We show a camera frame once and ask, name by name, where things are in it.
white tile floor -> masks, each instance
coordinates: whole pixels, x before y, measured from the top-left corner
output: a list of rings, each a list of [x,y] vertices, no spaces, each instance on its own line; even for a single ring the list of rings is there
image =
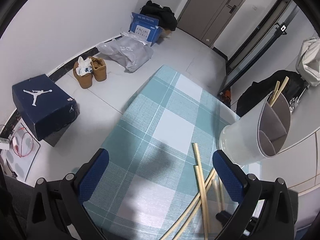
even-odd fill
[[[77,100],[80,115],[55,147],[41,141],[26,183],[62,179],[74,168],[90,160],[125,111],[126,103],[139,87],[166,64],[213,95],[226,74],[225,60],[195,38],[177,29],[172,38],[152,46],[154,54],[141,68],[128,73],[118,63],[106,59],[108,78],[82,89],[72,71],[56,84]]]

silver bolt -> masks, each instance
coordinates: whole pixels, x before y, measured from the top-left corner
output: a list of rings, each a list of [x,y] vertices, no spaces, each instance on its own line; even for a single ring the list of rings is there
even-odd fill
[[[44,178],[39,178],[38,180],[37,180],[37,184],[42,184],[44,182]]]
[[[279,178],[279,179],[278,179],[278,182],[279,182],[281,185],[283,185],[283,184],[284,184],[284,179]]]
[[[66,180],[72,180],[74,177],[74,175],[72,173],[69,173],[67,176],[66,176]]]
[[[256,177],[256,175],[254,175],[252,173],[249,173],[248,174],[248,178],[251,179],[251,180],[255,180],[257,177]]]

blue box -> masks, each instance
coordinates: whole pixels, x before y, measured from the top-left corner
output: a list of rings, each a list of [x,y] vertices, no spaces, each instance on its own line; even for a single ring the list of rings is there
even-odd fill
[[[12,98],[19,114],[39,141],[66,130],[64,128],[78,116],[77,102],[46,75],[13,85]]]
[[[151,42],[151,46],[158,40],[162,28],[158,26],[159,20],[143,14],[132,13],[130,31],[142,39]]]

plaid tablecloth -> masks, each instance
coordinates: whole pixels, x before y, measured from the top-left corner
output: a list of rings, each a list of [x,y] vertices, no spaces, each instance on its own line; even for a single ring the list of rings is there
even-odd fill
[[[159,239],[198,192],[191,142],[199,145],[206,177],[221,130],[236,119],[214,96],[162,66],[102,144],[110,162],[84,203],[95,224],[126,239]],[[225,209],[233,212],[236,205],[224,196]],[[221,230],[213,189],[208,205],[213,239]],[[180,237],[197,238],[203,239],[201,211]]]

shoe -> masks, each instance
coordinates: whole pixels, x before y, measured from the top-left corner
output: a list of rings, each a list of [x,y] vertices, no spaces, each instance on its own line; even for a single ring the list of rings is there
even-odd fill
[[[104,81],[107,79],[107,66],[103,58],[88,57],[92,60],[91,66],[96,81]]]
[[[78,80],[80,87],[83,89],[89,88],[92,86],[92,74],[87,73],[84,76],[79,76],[76,72],[76,68],[79,66],[79,63],[76,61],[73,66],[73,75]]]

